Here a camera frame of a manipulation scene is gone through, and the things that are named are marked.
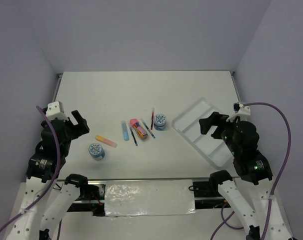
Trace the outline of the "orange pink highlighter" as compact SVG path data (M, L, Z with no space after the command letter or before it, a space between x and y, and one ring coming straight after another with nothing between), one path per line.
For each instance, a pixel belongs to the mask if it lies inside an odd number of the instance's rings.
M96 135L96 136L95 136L95 139L96 139L97 141L99 141L99 142L101 142L101 143L104 143L104 144L106 144L106 145L108 145L108 146L111 146L111 147L113 147L113 148L116 148L116 147L117 147L117 144L116 144L115 142L113 142L113 141L111 141L111 140L109 140L109 139L107 139L107 138L105 138L105 137L102 137L102 136L100 136L100 135Z

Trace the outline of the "blue round jar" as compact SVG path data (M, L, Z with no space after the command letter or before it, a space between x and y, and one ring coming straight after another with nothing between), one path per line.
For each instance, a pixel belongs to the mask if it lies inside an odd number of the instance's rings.
M99 143L92 143L88 147L88 152L94 160L102 160L105 157L105 151Z
M153 127L157 131L163 131L166 128L167 118L164 114L156 114L153 120Z

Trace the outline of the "blue highlighter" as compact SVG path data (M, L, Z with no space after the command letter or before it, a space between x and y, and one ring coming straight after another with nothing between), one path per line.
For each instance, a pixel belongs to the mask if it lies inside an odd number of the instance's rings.
M125 120L121 121L121 127L122 127L122 133L123 133L123 139L125 141L129 140L129 134L128 134L128 129L127 129L127 123Z

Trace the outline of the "dark blue pen refill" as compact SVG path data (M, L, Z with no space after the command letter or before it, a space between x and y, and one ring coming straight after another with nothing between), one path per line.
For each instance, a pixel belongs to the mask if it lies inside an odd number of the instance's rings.
M137 147L137 146L138 146L138 143L137 143L137 140L136 140L136 138L135 138L135 134L134 134L133 128L132 128L132 126L130 125L130 123L128 124L128 126L129 126L129 130L130 130L130 132L131 132L131 136L132 136L132 138L133 138L134 144L135 144L135 146Z

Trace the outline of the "red pen refill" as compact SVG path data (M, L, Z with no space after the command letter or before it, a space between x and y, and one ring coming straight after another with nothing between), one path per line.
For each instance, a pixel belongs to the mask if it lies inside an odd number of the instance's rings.
M152 109L151 109L151 124L153 124L153 122L154 122L154 114L155 114L155 108L152 107Z

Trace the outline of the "pink cap glue stick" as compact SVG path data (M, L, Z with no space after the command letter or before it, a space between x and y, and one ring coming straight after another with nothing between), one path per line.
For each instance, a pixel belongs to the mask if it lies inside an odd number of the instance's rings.
M141 140L145 140L148 137L148 133L144 130L136 118L132 118L129 123Z

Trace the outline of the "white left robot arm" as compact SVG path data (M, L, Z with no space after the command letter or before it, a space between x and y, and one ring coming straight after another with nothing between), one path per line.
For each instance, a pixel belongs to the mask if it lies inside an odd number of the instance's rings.
M90 129L77 110L72 111L73 124L63 111L54 113L50 107L40 108L41 140L28 161L26 185L19 212L6 227L12 226L8 240L50 240L66 212L76 200L90 192L87 177L71 173L56 189L59 173L66 163L71 142Z

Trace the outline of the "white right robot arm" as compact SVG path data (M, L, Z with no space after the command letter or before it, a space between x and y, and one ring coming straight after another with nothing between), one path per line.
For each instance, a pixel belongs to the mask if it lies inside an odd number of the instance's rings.
M265 156L258 150L256 127L240 117L229 121L228 115L213 112L199 120L205 135L211 127L211 137L223 140L233 156L233 166L239 180L227 170L210 174L209 191L225 198L241 222L247 240L292 240L275 196L273 173Z

